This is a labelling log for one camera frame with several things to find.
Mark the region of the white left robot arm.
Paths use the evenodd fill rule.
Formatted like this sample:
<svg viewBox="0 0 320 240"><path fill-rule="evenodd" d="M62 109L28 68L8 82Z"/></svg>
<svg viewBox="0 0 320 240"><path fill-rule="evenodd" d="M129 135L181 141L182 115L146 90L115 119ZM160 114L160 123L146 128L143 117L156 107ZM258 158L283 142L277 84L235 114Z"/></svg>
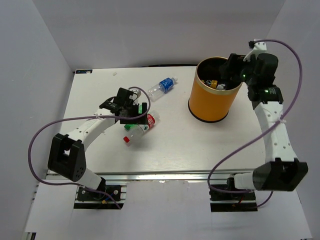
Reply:
<svg viewBox="0 0 320 240"><path fill-rule="evenodd" d="M101 103L97 111L85 122L69 133L56 134L51 143L49 170L88 189L94 199L105 196L106 181L87 167L86 150L105 130L116 123L147 124L147 113L151 102L138 103L139 87L119 88L116 96Z"/></svg>

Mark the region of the clear bottle red label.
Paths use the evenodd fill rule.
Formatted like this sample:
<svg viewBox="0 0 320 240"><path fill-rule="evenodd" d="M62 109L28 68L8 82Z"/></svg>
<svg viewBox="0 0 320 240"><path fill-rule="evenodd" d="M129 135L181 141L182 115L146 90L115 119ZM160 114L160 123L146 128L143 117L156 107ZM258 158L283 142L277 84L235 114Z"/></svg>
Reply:
<svg viewBox="0 0 320 240"><path fill-rule="evenodd" d="M129 131L126 131L126 135L123 137L124 142L127 145L138 142L144 134L155 126L160 120L160 115L157 111L152 110L147 114L147 124L133 124Z"/></svg>

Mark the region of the clear bottle blue label white cap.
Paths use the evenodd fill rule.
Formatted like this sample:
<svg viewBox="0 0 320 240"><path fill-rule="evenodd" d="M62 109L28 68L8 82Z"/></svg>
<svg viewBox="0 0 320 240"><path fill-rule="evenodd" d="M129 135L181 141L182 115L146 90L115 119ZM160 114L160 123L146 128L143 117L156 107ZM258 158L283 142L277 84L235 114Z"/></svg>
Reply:
<svg viewBox="0 0 320 240"><path fill-rule="evenodd" d="M161 80L159 83L151 87L148 91L148 97L152 102L157 101L163 95L170 92L174 86L177 84L178 78L177 77L167 77Z"/></svg>

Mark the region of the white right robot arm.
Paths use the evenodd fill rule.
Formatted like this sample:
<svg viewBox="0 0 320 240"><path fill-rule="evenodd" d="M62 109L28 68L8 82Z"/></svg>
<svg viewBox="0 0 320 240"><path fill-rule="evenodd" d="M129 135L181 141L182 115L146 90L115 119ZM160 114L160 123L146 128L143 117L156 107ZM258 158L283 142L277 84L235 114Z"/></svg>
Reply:
<svg viewBox="0 0 320 240"><path fill-rule="evenodd" d="M245 83L248 98L263 132L265 163L252 172L236 173L225 188L236 200L244 190L293 191L308 172L306 162L299 161L291 145L283 119L283 96L274 84L278 58L269 53L249 58L235 53L219 67L220 77L230 83Z"/></svg>

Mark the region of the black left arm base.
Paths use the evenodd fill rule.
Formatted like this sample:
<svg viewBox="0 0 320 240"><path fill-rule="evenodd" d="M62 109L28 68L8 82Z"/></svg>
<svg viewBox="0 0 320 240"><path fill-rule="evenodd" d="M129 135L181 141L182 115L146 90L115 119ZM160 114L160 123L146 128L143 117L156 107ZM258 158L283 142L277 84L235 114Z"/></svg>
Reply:
<svg viewBox="0 0 320 240"><path fill-rule="evenodd" d="M117 202L119 208L108 195L87 191L83 187L77 189L73 208L81 210L120 210L126 199L127 186L108 184L105 186L105 192Z"/></svg>

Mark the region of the green plastic bottle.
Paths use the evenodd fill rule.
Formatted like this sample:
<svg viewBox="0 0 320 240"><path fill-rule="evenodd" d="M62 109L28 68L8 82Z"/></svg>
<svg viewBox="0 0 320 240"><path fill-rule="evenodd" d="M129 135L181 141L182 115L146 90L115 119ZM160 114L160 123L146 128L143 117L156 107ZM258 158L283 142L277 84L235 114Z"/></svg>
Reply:
<svg viewBox="0 0 320 240"><path fill-rule="evenodd" d="M125 124L124 125L124 129L126 130L126 131L129 131L131 128L132 128L132 124Z"/></svg>

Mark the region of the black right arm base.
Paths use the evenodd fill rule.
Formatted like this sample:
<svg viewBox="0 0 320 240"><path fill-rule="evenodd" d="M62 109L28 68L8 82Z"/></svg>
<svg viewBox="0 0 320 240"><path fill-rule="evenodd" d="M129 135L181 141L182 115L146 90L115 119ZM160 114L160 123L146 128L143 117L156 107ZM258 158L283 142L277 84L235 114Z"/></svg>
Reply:
<svg viewBox="0 0 320 240"><path fill-rule="evenodd" d="M226 191L241 191L234 185L234 175L225 179L210 180L210 186ZM209 188L210 211L212 213L257 212L257 201L254 192L225 193Z"/></svg>

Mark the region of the clear bottle orange label yellow cap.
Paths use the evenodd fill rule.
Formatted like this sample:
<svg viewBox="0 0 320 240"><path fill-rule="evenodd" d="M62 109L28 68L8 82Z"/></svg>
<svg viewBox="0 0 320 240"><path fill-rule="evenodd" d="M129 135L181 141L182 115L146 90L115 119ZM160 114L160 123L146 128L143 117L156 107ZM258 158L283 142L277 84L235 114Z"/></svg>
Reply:
<svg viewBox="0 0 320 240"><path fill-rule="evenodd" d="M217 80L211 80L211 82L210 82L210 87L211 87L212 89L216 89L217 86L218 86L218 81L217 81Z"/></svg>

